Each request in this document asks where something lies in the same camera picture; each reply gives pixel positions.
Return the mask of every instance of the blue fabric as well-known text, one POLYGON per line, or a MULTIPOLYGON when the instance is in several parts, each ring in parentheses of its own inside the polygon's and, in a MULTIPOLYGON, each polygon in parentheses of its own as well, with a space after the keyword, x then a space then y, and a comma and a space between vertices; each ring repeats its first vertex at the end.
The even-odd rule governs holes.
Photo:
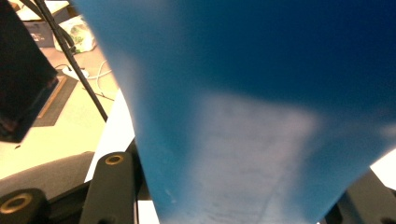
POLYGON ((314 223, 396 147, 395 1, 77 5, 161 223, 314 223))

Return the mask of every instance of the bolt hole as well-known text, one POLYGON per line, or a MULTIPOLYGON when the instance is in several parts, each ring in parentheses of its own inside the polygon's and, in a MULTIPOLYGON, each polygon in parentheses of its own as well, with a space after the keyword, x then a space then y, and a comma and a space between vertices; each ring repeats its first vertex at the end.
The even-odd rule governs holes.
POLYGON ((121 155, 114 155, 114 156, 108 157, 106 159, 106 164, 107 165, 115 165, 115 164, 121 163, 122 161, 123 161, 123 157, 121 155))
POLYGON ((25 199, 19 198, 15 199, 11 203, 8 204, 9 207, 18 207, 21 206, 25 202, 25 199))

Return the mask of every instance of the blue tarp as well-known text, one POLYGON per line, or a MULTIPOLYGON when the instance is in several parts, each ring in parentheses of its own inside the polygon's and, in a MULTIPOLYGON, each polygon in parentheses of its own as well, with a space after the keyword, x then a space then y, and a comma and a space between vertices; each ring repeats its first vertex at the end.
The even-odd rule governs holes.
POLYGON ((312 224, 396 147, 396 1, 76 4, 163 224, 312 224))

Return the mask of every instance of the black cable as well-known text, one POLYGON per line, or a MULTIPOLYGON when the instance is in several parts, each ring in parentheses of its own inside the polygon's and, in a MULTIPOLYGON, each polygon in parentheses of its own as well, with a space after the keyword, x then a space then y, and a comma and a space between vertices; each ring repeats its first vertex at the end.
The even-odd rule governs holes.
MULTIPOLYGON (((33 4, 30 0, 21 0, 21 2, 25 4, 27 7, 29 7, 30 10, 32 10, 39 18, 41 18, 41 20, 44 20, 43 14, 40 12, 37 6, 33 4)), ((56 22, 55 24, 58 28, 61 29, 62 35, 66 39, 67 44, 70 46, 72 52, 76 53, 76 46, 72 37, 70 37, 70 35, 66 32, 66 30, 64 30, 64 28, 62 28, 59 24, 57 24, 56 22)))
POLYGON ((62 33, 60 32, 59 26, 56 25, 55 20, 52 18, 49 9, 47 8, 46 4, 43 0, 35 0, 35 4, 38 6, 38 9, 43 14, 44 19, 49 24, 55 38, 58 40, 59 46, 61 47, 62 51, 64 52, 64 56, 66 56, 67 61, 69 61, 70 65, 72 66, 73 70, 75 70, 79 80, 81 81, 84 88, 87 90, 88 94, 91 96, 93 103, 96 105, 96 108, 99 110, 103 120, 107 121, 107 114, 106 111, 103 109, 102 105, 99 102, 99 99, 96 97, 95 93, 93 92, 90 84, 88 83, 87 79, 82 74, 79 66, 73 57, 72 53, 70 52, 70 48, 64 42, 62 33))
POLYGON ((114 99, 111 99, 110 97, 107 97, 104 94, 95 93, 95 95, 103 97, 103 98, 105 98, 107 100, 110 100, 110 101, 115 101, 114 99))

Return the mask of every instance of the gray surface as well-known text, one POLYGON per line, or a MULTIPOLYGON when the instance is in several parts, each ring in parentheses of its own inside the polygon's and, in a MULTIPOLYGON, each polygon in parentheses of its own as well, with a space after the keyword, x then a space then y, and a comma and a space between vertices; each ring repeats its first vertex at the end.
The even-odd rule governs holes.
POLYGON ((48 162, 0 180, 0 196, 17 189, 38 188, 51 199, 84 183, 93 152, 48 162))

